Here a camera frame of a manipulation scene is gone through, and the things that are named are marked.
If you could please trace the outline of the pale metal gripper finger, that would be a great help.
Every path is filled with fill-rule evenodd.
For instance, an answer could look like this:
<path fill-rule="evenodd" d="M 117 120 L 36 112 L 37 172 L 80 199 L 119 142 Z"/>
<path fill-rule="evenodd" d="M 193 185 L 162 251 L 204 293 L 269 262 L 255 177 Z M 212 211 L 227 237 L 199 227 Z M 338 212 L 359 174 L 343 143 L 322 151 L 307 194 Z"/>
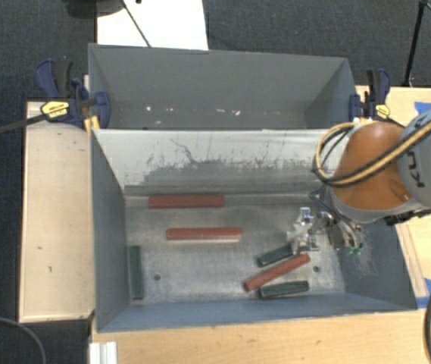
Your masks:
<path fill-rule="evenodd" d="M 317 252 L 320 250 L 316 237 L 307 231 L 302 231 L 301 233 L 287 231 L 286 239 L 293 252 Z"/>
<path fill-rule="evenodd" d="M 312 214 L 310 207 L 301 207 L 299 215 L 294 223 L 294 229 L 297 231 L 309 231 L 314 224 L 315 216 Z"/>

